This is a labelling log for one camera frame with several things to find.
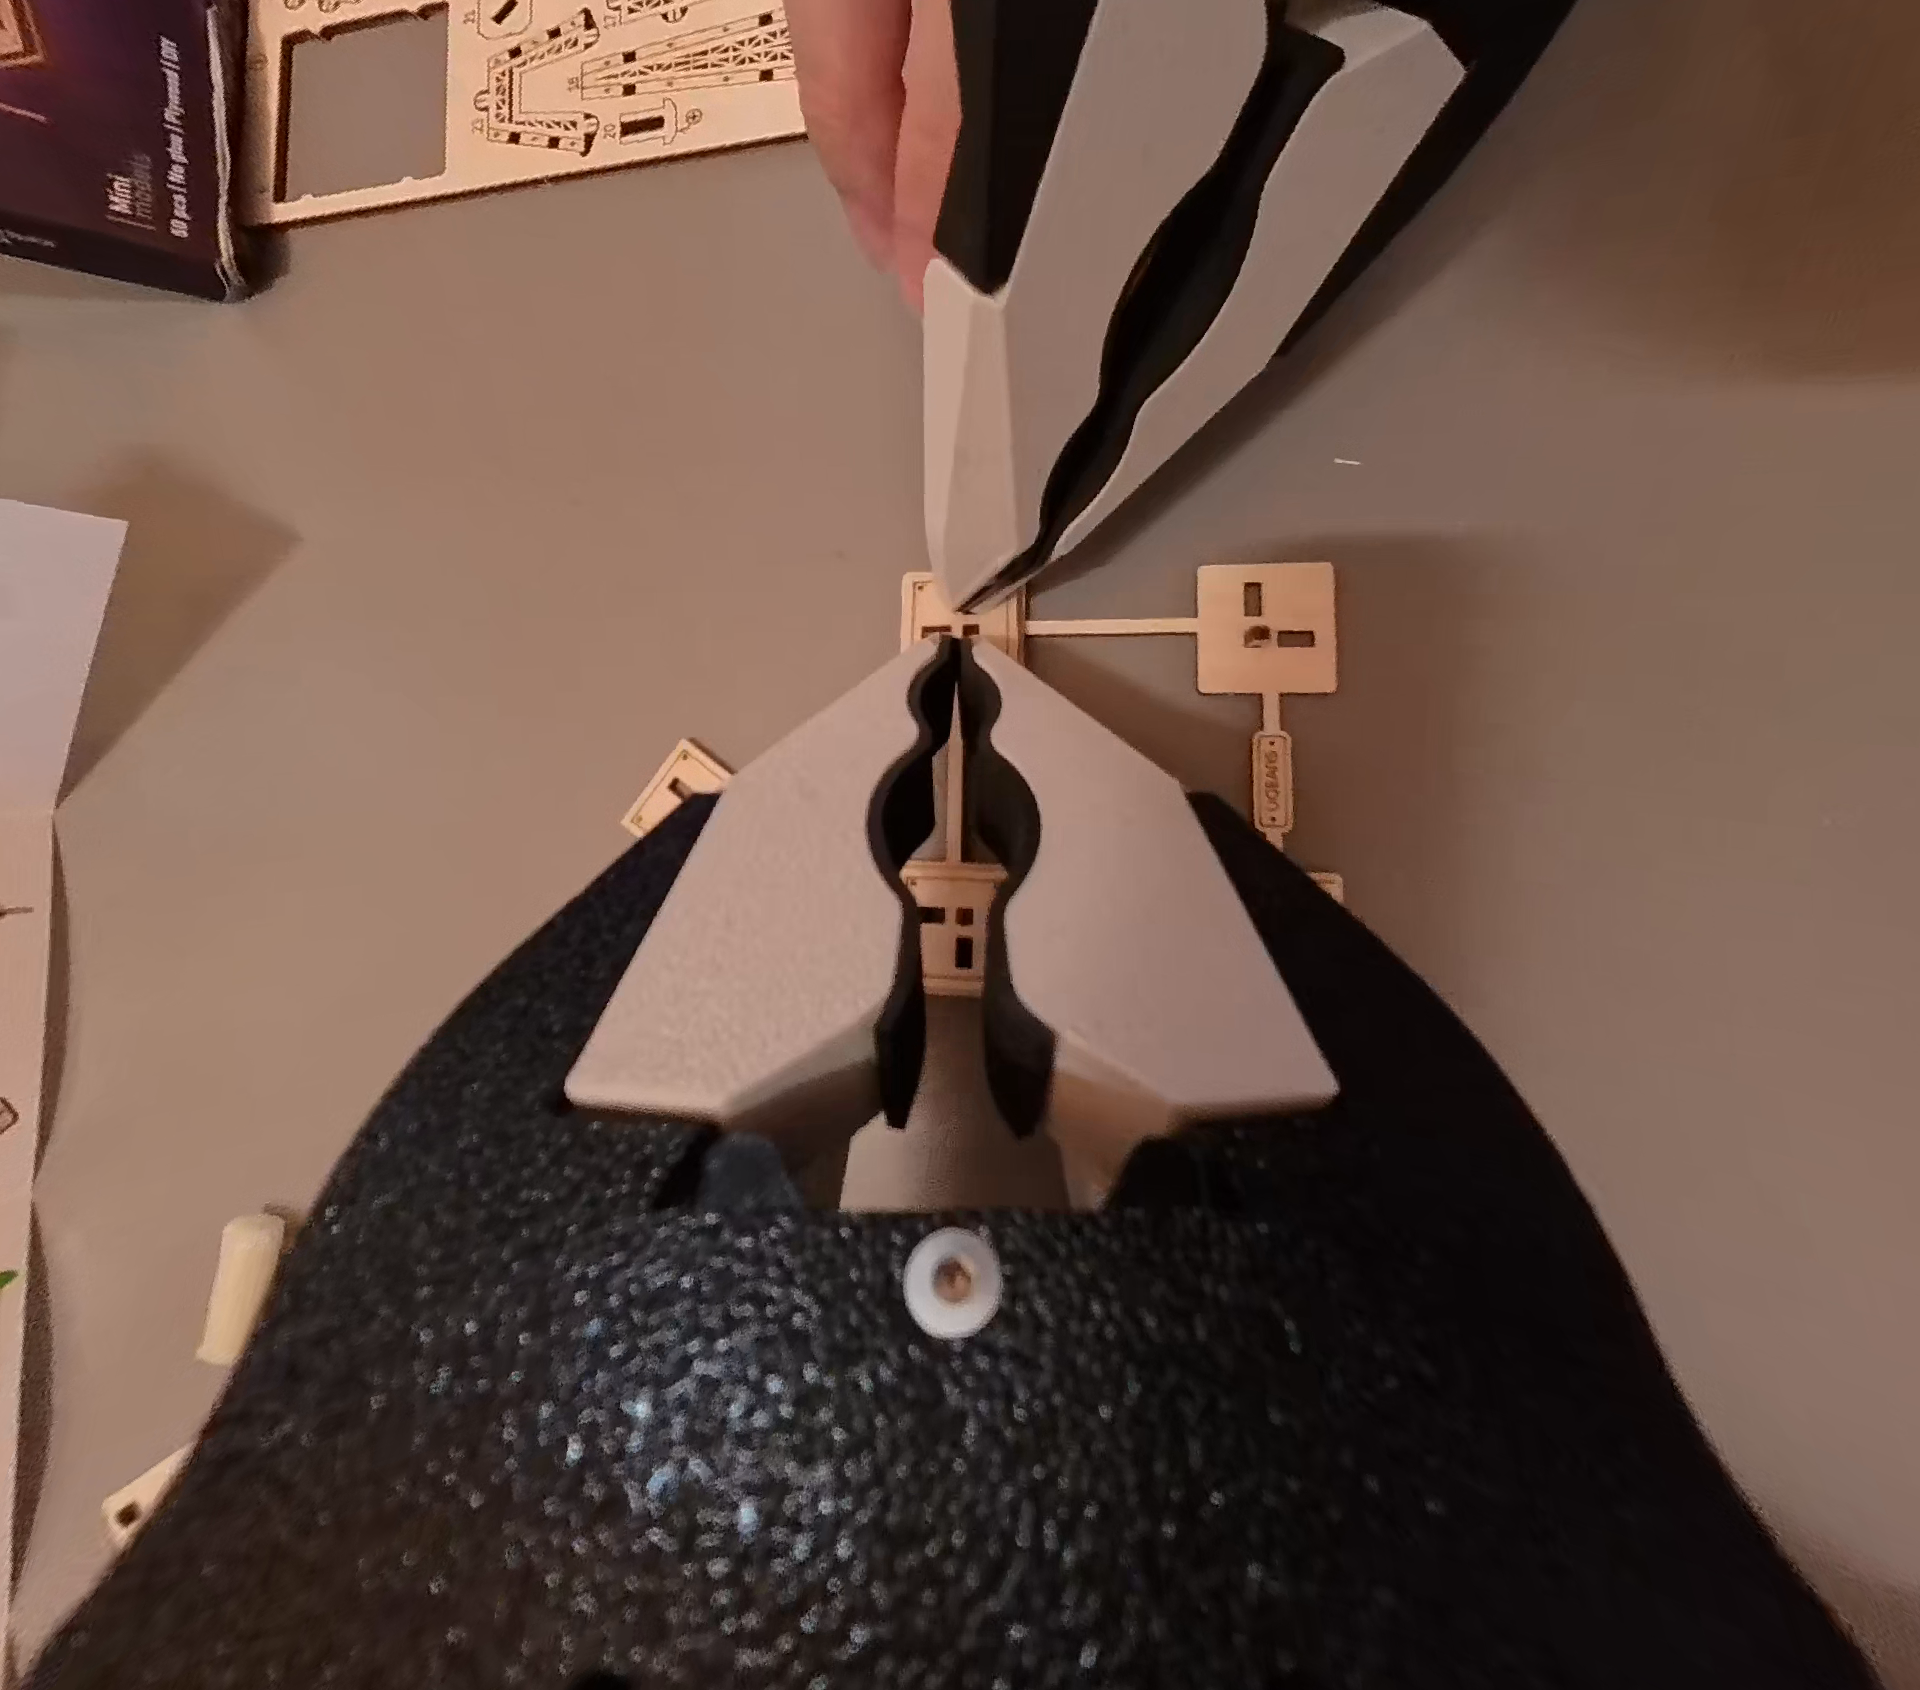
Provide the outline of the wooden four-square frame piece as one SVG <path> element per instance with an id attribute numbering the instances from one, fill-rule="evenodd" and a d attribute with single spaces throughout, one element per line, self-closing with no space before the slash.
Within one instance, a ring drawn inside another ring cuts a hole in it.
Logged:
<path id="1" fill-rule="evenodd" d="M 1330 562 L 1200 567 L 1189 616 L 1032 621 L 1025 601 L 1020 667 L 1030 645 L 1047 638 L 1189 638 L 1200 696 L 1257 698 L 1261 720 L 1249 743 L 1250 821 L 1271 847 L 1283 850 L 1293 828 L 1293 755 L 1283 725 L 1283 699 L 1332 696 L 1337 686 Z M 959 730 L 954 730 L 935 769 L 934 835 L 915 859 L 991 862 L 969 837 L 964 798 L 968 754 Z"/>

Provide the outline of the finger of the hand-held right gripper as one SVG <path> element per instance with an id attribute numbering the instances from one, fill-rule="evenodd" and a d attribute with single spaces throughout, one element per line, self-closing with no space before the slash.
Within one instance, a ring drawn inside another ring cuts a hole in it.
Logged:
<path id="1" fill-rule="evenodd" d="M 1042 491 L 1032 567 L 1074 549 L 1257 378 L 1460 74 L 1452 49 L 1406 14 L 1269 37 L 1218 156 L 1122 286 L 1093 406 Z"/>
<path id="2" fill-rule="evenodd" d="M 927 266 L 922 528 L 951 605 L 1037 544 L 1120 290 L 1217 159 L 1264 46 L 1264 0 L 1098 0 L 1008 278 L 980 291 Z"/>

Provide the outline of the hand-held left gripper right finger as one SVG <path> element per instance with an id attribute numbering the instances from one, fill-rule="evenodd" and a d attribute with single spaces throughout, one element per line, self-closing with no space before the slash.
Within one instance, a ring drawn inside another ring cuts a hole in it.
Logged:
<path id="1" fill-rule="evenodd" d="M 1337 1092 L 1183 784 L 996 650 L 959 650 L 968 831 L 1003 882 L 983 945 L 996 1107 L 1144 1143 Z"/>

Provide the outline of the purple puzzle box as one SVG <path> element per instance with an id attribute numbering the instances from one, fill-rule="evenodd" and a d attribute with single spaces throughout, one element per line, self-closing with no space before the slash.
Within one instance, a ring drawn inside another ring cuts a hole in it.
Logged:
<path id="1" fill-rule="evenodd" d="M 1 0 L 1 252 L 231 301 L 246 0 Z"/>

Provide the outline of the paper instruction sheet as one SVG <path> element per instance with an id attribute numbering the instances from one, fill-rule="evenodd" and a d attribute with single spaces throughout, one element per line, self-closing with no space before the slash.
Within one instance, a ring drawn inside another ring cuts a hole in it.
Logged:
<path id="1" fill-rule="evenodd" d="M 53 818 L 126 528 L 1 503 L 1 1612 L 11 1612 Z"/>

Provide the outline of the wooden sheet with square hole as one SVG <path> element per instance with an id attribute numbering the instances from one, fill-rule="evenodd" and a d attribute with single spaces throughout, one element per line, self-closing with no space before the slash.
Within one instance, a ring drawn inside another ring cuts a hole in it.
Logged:
<path id="1" fill-rule="evenodd" d="M 781 0 L 251 0 L 267 229 L 800 134 Z"/>

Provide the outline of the pale wax piece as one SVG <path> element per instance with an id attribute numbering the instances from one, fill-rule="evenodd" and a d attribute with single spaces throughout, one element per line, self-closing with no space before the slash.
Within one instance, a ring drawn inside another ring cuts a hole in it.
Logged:
<path id="1" fill-rule="evenodd" d="M 285 1218 L 270 1209 L 223 1226 L 196 1361 L 235 1367 L 272 1294 L 285 1241 Z"/>

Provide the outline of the stepped wooden cross plate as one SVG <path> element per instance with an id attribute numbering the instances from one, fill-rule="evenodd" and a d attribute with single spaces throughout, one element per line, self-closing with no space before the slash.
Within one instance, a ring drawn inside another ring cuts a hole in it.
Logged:
<path id="1" fill-rule="evenodd" d="M 187 1465 L 196 1448 L 197 1438 L 187 1438 L 185 1444 L 167 1451 L 130 1483 L 108 1492 L 101 1500 L 101 1522 L 111 1553 L 123 1553 L 148 1522 L 153 1512 L 177 1483 L 177 1473 Z"/>

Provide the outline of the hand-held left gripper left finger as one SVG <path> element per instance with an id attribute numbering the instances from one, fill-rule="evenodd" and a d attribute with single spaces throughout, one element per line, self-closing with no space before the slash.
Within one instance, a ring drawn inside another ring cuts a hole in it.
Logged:
<path id="1" fill-rule="evenodd" d="M 903 1126 L 922 1077 L 922 919 L 951 640 L 883 664 L 712 799 L 566 1101 L 758 1135 Z"/>

